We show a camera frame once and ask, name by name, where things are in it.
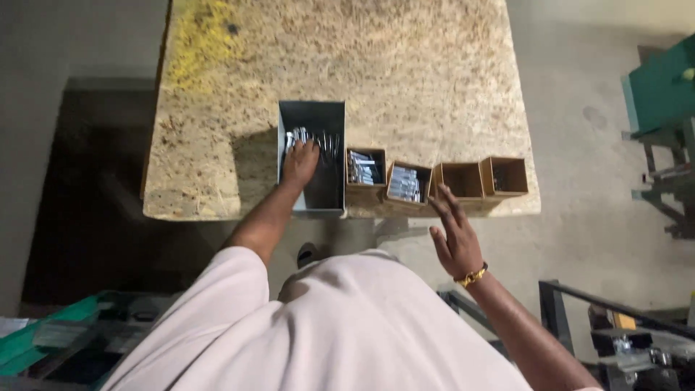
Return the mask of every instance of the open box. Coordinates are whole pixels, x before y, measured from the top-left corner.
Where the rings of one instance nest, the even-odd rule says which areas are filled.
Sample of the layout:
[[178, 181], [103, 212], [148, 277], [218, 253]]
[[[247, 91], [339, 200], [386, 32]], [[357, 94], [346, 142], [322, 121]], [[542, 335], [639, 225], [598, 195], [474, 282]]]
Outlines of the open box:
[[526, 165], [516, 157], [488, 157], [480, 162], [485, 198], [503, 200], [528, 194]]
[[[417, 180], [421, 181], [423, 185], [420, 188], [420, 191], [424, 192], [423, 194], [423, 202], [416, 202], [416, 201], [411, 201], [407, 200], [401, 197], [397, 197], [392, 193], [393, 188], [393, 170], [394, 168], [411, 168], [416, 171], [416, 178]], [[394, 161], [391, 164], [391, 167], [389, 168], [389, 175], [388, 175], [389, 182], [386, 185], [386, 191], [385, 191], [385, 196], [388, 201], [391, 202], [398, 202], [403, 205], [409, 205], [412, 207], [423, 207], [427, 204], [427, 197], [430, 196], [430, 185], [432, 183], [432, 168], [430, 167], [424, 167], [424, 166], [417, 166], [416, 164], [410, 164], [410, 163], [405, 163], [402, 161]]]
[[319, 159], [311, 181], [292, 208], [295, 215], [340, 217], [345, 211], [345, 102], [286, 101], [278, 103], [277, 181], [287, 144], [286, 133], [304, 127], [311, 134], [333, 135], [336, 157]]
[[[377, 175], [376, 178], [380, 178], [381, 183], [366, 184], [361, 182], [353, 182], [351, 178], [351, 164], [350, 164], [350, 153], [356, 152], [358, 154], [370, 157], [375, 162], [375, 167], [371, 166], [372, 169], [376, 168]], [[348, 190], [366, 190], [366, 191], [379, 191], [386, 187], [386, 151], [378, 148], [357, 148], [349, 147], [345, 151], [345, 180], [347, 182]]]
[[480, 163], [440, 163], [432, 170], [432, 192], [443, 199], [439, 184], [449, 186], [451, 193], [461, 202], [478, 202], [485, 197]]

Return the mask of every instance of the shirt sleeve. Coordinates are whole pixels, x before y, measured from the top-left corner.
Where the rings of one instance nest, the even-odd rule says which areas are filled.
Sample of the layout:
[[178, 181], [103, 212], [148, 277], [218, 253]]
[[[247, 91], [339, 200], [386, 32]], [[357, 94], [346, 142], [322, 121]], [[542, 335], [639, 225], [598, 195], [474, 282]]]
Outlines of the shirt sleeve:
[[102, 390], [147, 378], [138, 375], [149, 370], [182, 372], [224, 330], [268, 303], [269, 294], [268, 273], [256, 253], [243, 247], [221, 250], [123, 359]]

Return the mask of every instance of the hand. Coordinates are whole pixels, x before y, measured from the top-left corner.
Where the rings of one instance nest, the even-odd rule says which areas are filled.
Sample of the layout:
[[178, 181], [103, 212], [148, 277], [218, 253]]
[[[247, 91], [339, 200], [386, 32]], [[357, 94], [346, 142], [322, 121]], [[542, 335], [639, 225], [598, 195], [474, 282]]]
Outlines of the hand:
[[285, 164], [282, 166], [282, 183], [303, 189], [313, 177], [318, 155], [319, 147], [313, 140], [308, 140], [306, 144], [297, 141], [285, 156]]
[[430, 234], [434, 240], [437, 257], [441, 266], [454, 280], [463, 280], [466, 274], [482, 269], [482, 253], [477, 236], [468, 223], [464, 209], [451, 194], [451, 190], [439, 184], [444, 194], [446, 204], [430, 197], [430, 204], [441, 218], [446, 231], [446, 238], [437, 227], [430, 227]]

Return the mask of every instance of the bracelet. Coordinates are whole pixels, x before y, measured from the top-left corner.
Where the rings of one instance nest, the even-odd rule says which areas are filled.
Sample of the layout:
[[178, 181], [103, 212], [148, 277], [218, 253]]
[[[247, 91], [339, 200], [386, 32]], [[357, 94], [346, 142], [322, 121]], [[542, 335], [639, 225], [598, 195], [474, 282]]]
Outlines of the bracelet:
[[474, 271], [471, 273], [466, 274], [466, 277], [464, 277], [461, 280], [454, 280], [457, 284], [461, 285], [462, 287], [467, 287], [468, 284], [472, 284], [476, 281], [478, 281], [480, 278], [482, 278], [482, 275], [485, 274], [487, 271], [487, 262], [483, 261], [482, 263], [482, 269], [479, 271]]

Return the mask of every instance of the wooden table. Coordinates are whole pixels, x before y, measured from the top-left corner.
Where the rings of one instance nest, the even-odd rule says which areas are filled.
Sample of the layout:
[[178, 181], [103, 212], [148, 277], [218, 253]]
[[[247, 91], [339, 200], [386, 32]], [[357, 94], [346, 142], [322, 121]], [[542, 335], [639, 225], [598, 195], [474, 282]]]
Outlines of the wooden table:
[[[277, 102], [345, 101], [347, 146], [433, 166], [525, 157], [541, 200], [504, 0], [173, 0], [144, 213], [238, 219], [277, 178]], [[346, 196], [347, 216], [433, 216]]]

